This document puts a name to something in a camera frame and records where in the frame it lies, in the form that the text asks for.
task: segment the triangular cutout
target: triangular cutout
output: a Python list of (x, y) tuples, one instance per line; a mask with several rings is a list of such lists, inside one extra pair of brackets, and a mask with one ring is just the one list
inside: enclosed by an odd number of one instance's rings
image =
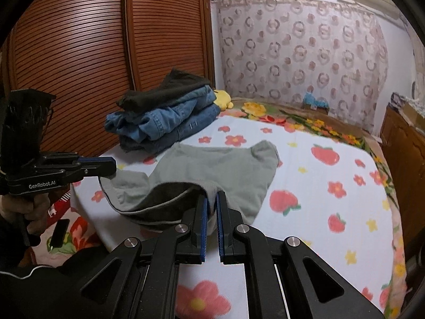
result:
[(317, 265), (313, 259), (304, 258), (303, 264), (309, 274), (317, 298), (321, 303), (329, 302), (344, 294), (344, 289)]
[(95, 301), (99, 305), (105, 303), (111, 290), (112, 283), (121, 266), (121, 260), (110, 263), (96, 278), (87, 284), (81, 292), (82, 297)]

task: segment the yellow plush toy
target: yellow plush toy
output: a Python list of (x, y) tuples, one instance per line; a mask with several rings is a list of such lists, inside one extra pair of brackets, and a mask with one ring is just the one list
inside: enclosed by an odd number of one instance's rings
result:
[(222, 111), (232, 109), (233, 103), (231, 102), (230, 95), (224, 90), (214, 90), (216, 100), (214, 103), (220, 107)]

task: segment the white floral bed sheet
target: white floral bed sheet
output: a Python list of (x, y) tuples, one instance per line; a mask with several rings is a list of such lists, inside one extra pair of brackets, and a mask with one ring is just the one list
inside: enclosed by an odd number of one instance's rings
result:
[[(253, 226), (280, 240), (298, 236), (383, 312), (393, 269), (392, 214), (384, 187), (374, 181), (377, 167), (369, 154), (330, 138), (231, 116), (183, 143), (248, 148), (264, 139), (276, 145), (280, 163)], [(162, 155), (124, 153), (117, 146), (105, 156), (114, 157), (120, 169), (149, 175)], [(155, 235), (116, 213), (97, 178), (74, 186), (71, 205), (109, 250), (130, 236)], [(180, 267), (176, 314), (181, 319), (248, 318), (244, 267), (220, 263), (215, 233), (208, 237), (205, 263)]]

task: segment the metal screw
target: metal screw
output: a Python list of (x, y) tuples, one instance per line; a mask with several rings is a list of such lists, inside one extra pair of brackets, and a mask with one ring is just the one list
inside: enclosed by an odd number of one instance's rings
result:
[(249, 226), (246, 224), (240, 224), (236, 227), (236, 230), (240, 233), (247, 233), (249, 231)]
[(292, 247), (298, 247), (301, 243), (300, 239), (294, 236), (289, 237), (286, 242)]
[(135, 247), (137, 246), (137, 239), (135, 237), (129, 237), (125, 242), (124, 242), (124, 246), (125, 247)]
[(188, 231), (188, 229), (189, 229), (189, 227), (188, 227), (187, 225), (185, 225), (185, 224), (178, 224), (178, 225), (176, 225), (176, 227), (175, 227), (175, 230), (176, 230), (178, 233), (185, 233), (185, 232), (187, 232), (187, 231)]

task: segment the blue jeans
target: blue jeans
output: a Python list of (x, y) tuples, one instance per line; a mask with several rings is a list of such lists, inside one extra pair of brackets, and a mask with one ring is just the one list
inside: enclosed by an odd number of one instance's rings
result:
[(145, 114), (130, 111), (108, 114), (105, 130), (131, 138), (136, 143), (158, 140), (177, 128), (192, 113), (201, 111), (214, 101), (214, 91), (205, 85)]
[(211, 104), (198, 113), (193, 113), (173, 131), (154, 141), (146, 140), (137, 143), (133, 139), (121, 135), (121, 148), (125, 151), (145, 150), (149, 154), (159, 153), (169, 148), (175, 142), (181, 141), (209, 126), (219, 113), (220, 107), (216, 104)]

